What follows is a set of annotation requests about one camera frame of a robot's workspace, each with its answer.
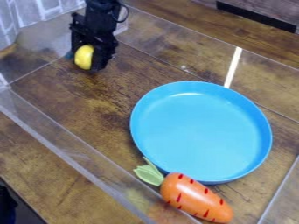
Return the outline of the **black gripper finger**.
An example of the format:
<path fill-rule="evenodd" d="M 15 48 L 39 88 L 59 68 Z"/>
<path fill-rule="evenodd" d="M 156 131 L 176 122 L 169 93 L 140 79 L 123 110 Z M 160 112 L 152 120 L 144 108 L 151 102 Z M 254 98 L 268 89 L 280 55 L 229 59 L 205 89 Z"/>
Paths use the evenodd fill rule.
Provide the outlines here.
<path fill-rule="evenodd" d="M 84 46 L 92 44 L 92 37 L 88 31 L 72 31 L 71 32 L 71 52 L 76 53 L 76 51 Z"/>
<path fill-rule="evenodd" d="M 97 72 L 107 67 L 109 60 L 116 53 L 117 42 L 109 44 L 93 45 L 93 53 L 91 58 L 91 71 Z"/>

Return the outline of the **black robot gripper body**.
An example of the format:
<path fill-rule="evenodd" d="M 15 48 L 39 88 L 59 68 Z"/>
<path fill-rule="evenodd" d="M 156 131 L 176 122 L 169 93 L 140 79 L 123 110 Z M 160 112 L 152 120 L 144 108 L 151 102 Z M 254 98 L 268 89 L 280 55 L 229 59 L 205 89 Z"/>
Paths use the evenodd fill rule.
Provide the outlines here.
<path fill-rule="evenodd" d="M 85 14 L 71 14 L 71 31 L 89 32 L 92 45 L 112 44 L 116 41 L 113 31 L 117 27 L 120 2 L 117 0 L 85 0 Z"/>

